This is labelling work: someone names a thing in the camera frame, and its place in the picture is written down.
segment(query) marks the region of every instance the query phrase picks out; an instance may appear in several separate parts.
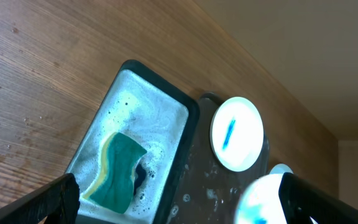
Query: brown wood surface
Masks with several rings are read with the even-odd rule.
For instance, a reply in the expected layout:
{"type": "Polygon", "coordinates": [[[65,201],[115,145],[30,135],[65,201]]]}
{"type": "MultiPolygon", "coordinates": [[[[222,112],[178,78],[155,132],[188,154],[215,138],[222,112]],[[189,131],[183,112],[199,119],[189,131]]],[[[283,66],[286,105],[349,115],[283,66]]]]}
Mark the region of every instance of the brown wood surface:
{"type": "Polygon", "coordinates": [[[0,0],[0,207],[63,174],[130,58],[193,98],[247,97],[270,164],[337,195],[335,137],[193,1],[0,0]]]}

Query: white bowl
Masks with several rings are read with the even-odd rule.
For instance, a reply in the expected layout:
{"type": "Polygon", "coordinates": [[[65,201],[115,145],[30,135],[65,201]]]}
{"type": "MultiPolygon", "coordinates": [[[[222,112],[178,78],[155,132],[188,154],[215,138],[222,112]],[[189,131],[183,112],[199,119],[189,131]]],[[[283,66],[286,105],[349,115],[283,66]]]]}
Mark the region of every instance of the white bowl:
{"type": "Polygon", "coordinates": [[[230,98],[215,112],[209,136],[220,163],[229,170],[244,171],[255,163],[262,150],[262,118],[251,101],[230,98]]]}

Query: tray rim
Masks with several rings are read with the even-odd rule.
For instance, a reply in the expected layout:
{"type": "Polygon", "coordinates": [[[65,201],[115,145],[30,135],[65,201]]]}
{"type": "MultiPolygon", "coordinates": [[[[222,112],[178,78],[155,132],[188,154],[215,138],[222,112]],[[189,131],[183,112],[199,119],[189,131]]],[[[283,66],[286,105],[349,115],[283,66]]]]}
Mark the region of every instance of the tray rim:
{"type": "MultiPolygon", "coordinates": [[[[196,126],[198,123],[198,119],[200,117],[200,108],[194,99],[192,99],[183,91],[179,90],[179,88],[166,81],[163,77],[161,77],[157,73],[153,72],[151,69],[146,67],[143,63],[137,60],[130,59],[125,61],[121,65],[120,69],[118,70],[116,76],[114,77],[114,80],[112,81],[109,87],[109,90],[105,94],[103,101],[101,102],[97,112],[95,113],[91,124],[86,130],[85,135],[90,130],[90,127],[95,117],[98,115],[100,111],[101,105],[105,103],[106,97],[109,95],[109,92],[112,91],[112,86],[116,82],[120,72],[122,72],[123,70],[130,70],[134,72],[136,75],[140,76],[145,81],[157,87],[158,89],[166,93],[168,96],[171,96],[174,100],[177,100],[188,110],[188,117],[185,124],[185,128],[183,129],[181,138],[179,140],[178,148],[175,153],[175,157],[173,158],[172,166],[168,174],[167,181],[165,182],[162,196],[158,204],[158,209],[157,212],[155,213],[154,220],[153,220],[153,223],[162,223],[165,222],[165,220],[168,218],[170,213],[170,205],[173,201],[173,197],[175,195],[179,183],[181,172],[184,169],[184,165],[187,159],[187,154],[190,150],[191,143],[193,142],[194,133],[196,132],[196,126]]],[[[73,157],[68,163],[65,173],[67,173],[67,171],[69,170],[70,165],[73,162],[73,159],[77,157],[79,153],[79,148],[83,144],[84,140],[85,139],[83,138],[80,144],[78,145],[77,150],[75,151],[73,157]]]]}

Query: green scouring pad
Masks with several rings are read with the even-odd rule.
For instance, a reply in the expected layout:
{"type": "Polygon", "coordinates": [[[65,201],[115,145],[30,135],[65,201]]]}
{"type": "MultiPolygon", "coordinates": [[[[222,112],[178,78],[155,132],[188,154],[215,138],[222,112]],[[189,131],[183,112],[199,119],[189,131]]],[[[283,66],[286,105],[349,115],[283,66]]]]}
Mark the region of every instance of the green scouring pad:
{"type": "Polygon", "coordinates": [[[113,133],[101,151],[101,169],[83,198],[117,213],[125,213],[134,193],[135,167],[146,150],[133,139],[113,133]]]}

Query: wooden table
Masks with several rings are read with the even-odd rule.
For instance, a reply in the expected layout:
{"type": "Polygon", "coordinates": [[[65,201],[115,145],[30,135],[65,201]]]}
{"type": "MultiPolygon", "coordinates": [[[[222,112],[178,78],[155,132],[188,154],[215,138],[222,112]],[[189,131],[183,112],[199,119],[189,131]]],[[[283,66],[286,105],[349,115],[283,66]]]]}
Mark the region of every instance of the wooden table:
{"type": "Polygon", "coordinates": [[[130,58],[193,98],[250,99],[271,165],[337,195],[336,138],[193,1],[0,0],[0,207],[63,174],[130,58]]]}

